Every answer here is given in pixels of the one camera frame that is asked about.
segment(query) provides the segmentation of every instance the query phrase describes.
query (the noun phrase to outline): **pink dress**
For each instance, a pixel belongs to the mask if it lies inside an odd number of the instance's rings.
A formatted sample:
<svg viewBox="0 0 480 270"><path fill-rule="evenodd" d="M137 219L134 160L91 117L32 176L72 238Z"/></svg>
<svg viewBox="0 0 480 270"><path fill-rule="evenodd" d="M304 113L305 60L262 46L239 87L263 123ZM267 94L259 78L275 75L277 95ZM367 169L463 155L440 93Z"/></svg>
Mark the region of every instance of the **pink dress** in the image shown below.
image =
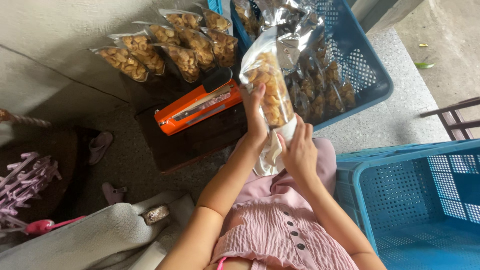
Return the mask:
<svg viewBox="0 0 480 270"><path fill-rule="evenodd" d="M317 174L333 194L336 157L329 140L314 138ZM211 264L224 257L297 270L358 270L345 249L318 224L293 178L283 170L259 177L251 172L223 223Z"/></svg>

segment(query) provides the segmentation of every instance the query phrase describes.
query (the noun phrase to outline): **gray wall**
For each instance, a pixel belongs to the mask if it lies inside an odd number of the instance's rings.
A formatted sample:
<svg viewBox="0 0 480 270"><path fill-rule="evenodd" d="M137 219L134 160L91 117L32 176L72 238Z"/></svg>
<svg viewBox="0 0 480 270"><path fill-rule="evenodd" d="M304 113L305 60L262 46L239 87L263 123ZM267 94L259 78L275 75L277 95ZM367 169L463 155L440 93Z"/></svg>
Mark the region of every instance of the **gray wall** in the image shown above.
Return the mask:
<svg viewBox="0 0 480 270"><path fill-rule="evenodd" d="M85 48L112 44L106 34L137 31L132 21L158 21L157 8L193 9L187 0L4 1L0 108L65 121L126 104L118 71ZM0 124L0 144L9 130Z"/></svg>

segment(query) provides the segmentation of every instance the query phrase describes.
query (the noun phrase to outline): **woman's right hand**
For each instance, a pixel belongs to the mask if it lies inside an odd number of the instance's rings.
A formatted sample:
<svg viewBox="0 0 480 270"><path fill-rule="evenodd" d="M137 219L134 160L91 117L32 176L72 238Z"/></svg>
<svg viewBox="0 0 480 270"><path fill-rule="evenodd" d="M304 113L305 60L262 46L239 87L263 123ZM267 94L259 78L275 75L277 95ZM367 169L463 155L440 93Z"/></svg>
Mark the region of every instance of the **woman's right hand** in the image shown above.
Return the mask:
<svg viewBox="0 0 480 270"><path fill-rule="evenodd" d="M313 180L318 177L318 150L312 141L313 126L305 124L297 114L295 116L297 117L297 127L290 142L290 149L287 149L284 138L278 134L278 139L282 145L282 161L285 169L295 181Z"/></svg>

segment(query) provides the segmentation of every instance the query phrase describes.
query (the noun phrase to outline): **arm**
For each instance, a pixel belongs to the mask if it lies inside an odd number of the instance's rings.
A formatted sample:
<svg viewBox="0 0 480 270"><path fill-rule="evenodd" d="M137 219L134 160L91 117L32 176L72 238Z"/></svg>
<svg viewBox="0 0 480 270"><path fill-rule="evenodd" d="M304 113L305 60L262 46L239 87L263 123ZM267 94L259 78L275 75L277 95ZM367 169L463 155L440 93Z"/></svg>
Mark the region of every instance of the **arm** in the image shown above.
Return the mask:
<svg viewBox="0 0 480 270"><path fill-rule="evenodd" d="M360 270L386 270L370 242L345 211L335 202L316 173L317 148L312 142L313 126L297 116L297 128L290 150L282 144L282 160L287 171L311 205L317 221L351 256Z"/></svg>
<svg viewBox="0 0 480 270"><path fill-rule="evenodd" d="M156 270L203 270L210 264L223 220L267 141L265 120L258 111L264 93L265 85L252 92L250 97L242 93L248 133L202 191L185 230Z"/></svg>

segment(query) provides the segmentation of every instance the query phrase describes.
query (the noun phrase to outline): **woman's left hand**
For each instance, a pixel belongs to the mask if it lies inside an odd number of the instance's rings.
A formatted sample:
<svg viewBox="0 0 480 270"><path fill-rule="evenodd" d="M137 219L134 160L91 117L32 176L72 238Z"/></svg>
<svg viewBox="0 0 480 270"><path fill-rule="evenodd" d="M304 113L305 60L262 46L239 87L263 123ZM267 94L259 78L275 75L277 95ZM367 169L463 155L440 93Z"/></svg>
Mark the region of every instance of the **woman's left hand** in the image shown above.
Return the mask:
<svg viewBox="0 0 480 270"><path fill-rule="evenodd" d="M244 86L241 86L240 93L243 99L243 106L245 107L245 114L247 115L247 137L254 142L262 143L263 146L267 142L268 132L265 119L260 114L259 108L260 100L265 94L265 84L260 84L258 88L254 89L250 94L248 94Z"/></svg>

